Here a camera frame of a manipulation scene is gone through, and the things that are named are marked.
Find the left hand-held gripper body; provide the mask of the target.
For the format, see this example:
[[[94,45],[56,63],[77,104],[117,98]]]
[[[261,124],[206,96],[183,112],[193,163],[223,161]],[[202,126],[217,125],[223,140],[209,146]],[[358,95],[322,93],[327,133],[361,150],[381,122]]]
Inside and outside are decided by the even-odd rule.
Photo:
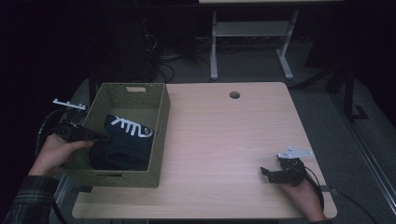
[[[54,99],[53,103],[64,107],[64,115],[54,129],[54,132],[66,142],[92,141],[94,133],[82,126],[81,122],[87,116],[87,106],[74,105],[71,102],[62,102]]]

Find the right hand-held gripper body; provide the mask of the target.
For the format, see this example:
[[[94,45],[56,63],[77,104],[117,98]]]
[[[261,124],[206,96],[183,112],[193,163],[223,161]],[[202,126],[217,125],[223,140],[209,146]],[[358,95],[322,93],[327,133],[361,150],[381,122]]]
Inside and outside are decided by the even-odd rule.
[[[276,178],[276,184],[298,186],[307,177],[306,167],[302,158],[312,157],[313,155],[312,150],[287,147],[283,152],[276,155],[281,170],[270,171],[269,176]]]

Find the dark navy shirt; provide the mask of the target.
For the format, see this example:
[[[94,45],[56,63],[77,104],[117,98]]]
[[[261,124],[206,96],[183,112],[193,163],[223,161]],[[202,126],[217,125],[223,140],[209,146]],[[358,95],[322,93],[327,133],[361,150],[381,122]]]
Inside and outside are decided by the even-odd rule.
[[[134,121],[107,115],[105,132],[108,142],[98,141],[89,152],[91,167],[96,170],[146,171],[153,144],[154,131]]]

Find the green woven basket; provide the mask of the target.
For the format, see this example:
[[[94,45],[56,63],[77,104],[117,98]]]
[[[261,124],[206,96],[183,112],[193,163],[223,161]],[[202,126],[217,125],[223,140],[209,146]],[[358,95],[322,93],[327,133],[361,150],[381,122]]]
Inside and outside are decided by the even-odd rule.
[[[80,184],[92,187],[156,188],[159,186],[170,98],[164,84],[104,83],[92,102],[82,126],[105,133],[107,115],[142,124],[154,131],[146,171],[96,170],[91,167],[91,148],[77,150],[64,172]]]

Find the person's left hand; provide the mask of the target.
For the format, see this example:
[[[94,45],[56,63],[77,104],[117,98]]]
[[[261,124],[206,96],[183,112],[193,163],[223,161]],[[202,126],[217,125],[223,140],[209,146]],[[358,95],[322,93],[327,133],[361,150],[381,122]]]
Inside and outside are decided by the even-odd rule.
[[[65,142],[57,134],[51,134],[47,137],[28,175],[54,177],[77,149],[92,145],[93,141]]]

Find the person's right hand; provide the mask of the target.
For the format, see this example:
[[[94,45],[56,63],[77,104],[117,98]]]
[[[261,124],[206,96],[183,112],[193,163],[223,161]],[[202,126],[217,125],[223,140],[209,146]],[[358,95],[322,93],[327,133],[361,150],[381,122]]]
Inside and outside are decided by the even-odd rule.
[[[279,184],[278,186],[310,223],[326,220],[318,195],[307,180],[303,180],[295,187],[288,184]]]

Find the black metal stand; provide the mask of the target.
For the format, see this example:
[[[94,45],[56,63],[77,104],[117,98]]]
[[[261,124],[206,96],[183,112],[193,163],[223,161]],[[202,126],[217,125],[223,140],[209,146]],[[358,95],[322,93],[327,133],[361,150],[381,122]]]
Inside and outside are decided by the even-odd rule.
[[[343,112],[346,118],[351,122],[354,122],[356,119],[368,119],[369,117],[363,108],[360,105],[353,104],[354,74],[351,66],[347,63],[337,63],[330,68],[324,69],[309,79],[289,87],[289,90],[303,90],[327,76],[331,78],[325,86],[326,92],[336,94],[340,91],[341,87],[344,87]]]

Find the white metal rack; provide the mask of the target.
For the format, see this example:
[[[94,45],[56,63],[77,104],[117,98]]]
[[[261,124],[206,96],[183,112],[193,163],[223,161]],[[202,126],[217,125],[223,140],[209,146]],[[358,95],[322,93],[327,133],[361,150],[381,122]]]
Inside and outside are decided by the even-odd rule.
[[[202,6],[214,7],[211,26],[211,50],[209,54],[210,79],[219,78],[217,40],[219,37],[282,37],[283,45],[276,50],[276,57],[286,80],[293,80],[294,75],[286,58],[286,53],[302,7],[298,4],[316,6],[319,3],[329,4],[343,0],[199,0]],[[226,7],[290,7],[290,18],[278,21],[219,21],[218,12]]]

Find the metal floor rail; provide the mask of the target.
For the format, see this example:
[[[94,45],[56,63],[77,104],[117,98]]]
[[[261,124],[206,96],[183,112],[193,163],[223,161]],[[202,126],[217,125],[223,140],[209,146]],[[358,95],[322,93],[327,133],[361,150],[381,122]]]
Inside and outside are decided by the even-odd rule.
[[[56,208],[59,211],[60,217],[54,209],[51,209],[49,215],[49,224],[73,224],[72,207],[74,203],[74,186],[71,179],[67,175],[56,175],[59,181],[57,191],[54,195]]]
[[[353,105],[351,110],[348,111],[344,101],[339,96],[332,94],[330,98],[351,132],[355,143],[358,145],[362,158],[372,173],[372,176],[389,205],[390,210],[393,215],[396,216],[396,188],[392,186],[386,173],[382,169],[379,160],[375,157],[371,146],[363,137],[361,130],[356,123],[357,120],[368,120],[368,115],[360,105]]]

